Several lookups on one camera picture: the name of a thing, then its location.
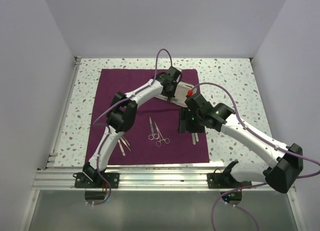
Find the steel instrument tray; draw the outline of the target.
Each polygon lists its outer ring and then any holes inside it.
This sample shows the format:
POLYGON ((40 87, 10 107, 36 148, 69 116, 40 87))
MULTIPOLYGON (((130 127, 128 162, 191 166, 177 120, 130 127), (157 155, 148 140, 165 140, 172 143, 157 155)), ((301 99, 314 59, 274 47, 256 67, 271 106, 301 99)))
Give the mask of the steel instrument tray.
MULTIPOLYGON (((156 79, 155 79, 156 81, 160 81, 160 73, 156 75, 156 79)), ((177 85, 175 95, 173 98, 167 99, 165 96, 162 95, 162 93, 156 96, 156 98, 162 101, 186 108, 187 105, 185 101, 187 99, 187 94, 188 94, 188 91, 191 90, 193 87, 194 86, 192 84, 180 80, 180 82, 177 85)))

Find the steel scissors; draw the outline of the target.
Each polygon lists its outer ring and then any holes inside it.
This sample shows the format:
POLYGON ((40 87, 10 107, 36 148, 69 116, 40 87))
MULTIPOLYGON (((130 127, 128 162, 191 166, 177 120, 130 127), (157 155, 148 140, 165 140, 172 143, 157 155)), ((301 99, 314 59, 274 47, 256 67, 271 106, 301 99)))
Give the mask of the steel scissors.
POLYGON ((151 134, 148 136, 148 139, 150 141, 157 140, 159 138, 159 135, 157 133, 155 133, 153 121, 152 121, 151 117, 149 117, 149 125, 150 125, 151 134))

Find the purple cloth wrap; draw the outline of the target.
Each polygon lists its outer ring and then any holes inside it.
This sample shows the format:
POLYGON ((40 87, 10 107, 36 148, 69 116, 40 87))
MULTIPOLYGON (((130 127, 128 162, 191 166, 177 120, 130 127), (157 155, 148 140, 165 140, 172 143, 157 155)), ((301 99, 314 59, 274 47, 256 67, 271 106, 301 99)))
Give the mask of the purple cloth wrap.
MULTIPOLYGON (((95 101, 92 110, 92 121, 95 121, 111 106, 112 99, 118 92, 131 92, 153 78, 154 71, 147 69, 103 69, 101 71, 95 101)), ((133 127, 125 133, 130 146, 124 147, 126 155, 116 146, 109 158, 109 165, 156 165, 156 164, 189 164, 207 163, 207 137, 198 134, 198 143, 193 144, 192 135, 179 133, 180 106, 153 98, 138 108, 133 127), (150 121, 170 143, 156 146, 149 140, 152 133, 150 121)))

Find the thin steel forceps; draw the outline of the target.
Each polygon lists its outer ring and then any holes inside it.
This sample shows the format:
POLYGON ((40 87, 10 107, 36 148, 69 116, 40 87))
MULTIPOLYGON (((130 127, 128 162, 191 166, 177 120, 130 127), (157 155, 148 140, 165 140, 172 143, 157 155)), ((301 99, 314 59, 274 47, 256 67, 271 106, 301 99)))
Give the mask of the thin steel forceps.
POLYGON ((124 143, 124 145, 128 148, 129 151, 131 151, 130 149, 130 144, 128 143, 128 141, 126 140, 126 138, 124 136, 121 137, 122 142, 124 143))

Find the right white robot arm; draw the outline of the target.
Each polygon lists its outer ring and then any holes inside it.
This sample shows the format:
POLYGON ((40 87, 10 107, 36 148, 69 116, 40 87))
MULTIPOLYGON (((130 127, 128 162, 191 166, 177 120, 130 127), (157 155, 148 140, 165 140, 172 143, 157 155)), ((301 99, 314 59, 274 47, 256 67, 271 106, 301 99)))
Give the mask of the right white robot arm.
POLYGON ((303 149, 296 143, 287 145, 277 141, 248 123, 241 123, 229 106, 207 101, 199 92, 187 92, 186 107, 179 112, 179 133, 203 133, 206 128, 216 130, 246 146, 262 162, 232 161, 221 172, 207 174, 209 188, 238 188, 253 182, 267 183, 285 194, 303 170, 303 149))

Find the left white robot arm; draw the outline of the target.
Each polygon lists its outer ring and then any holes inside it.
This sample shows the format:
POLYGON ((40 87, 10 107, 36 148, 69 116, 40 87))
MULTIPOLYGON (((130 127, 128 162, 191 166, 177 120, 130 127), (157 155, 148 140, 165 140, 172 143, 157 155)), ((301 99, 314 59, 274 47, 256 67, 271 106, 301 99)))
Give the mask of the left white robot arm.
POLYGON ((182 72, 171 66, 168 71, 156 73, 137 89, 115 94, 110 107, 103 113, 106 124, 102 138, 94 154, 83 166, 82 172, 87 183, 96 188, 107 181, 102 171, 106 169, 120 138, 133 127, 138 108, 159 95, 173 98, 181 77, 182 72))

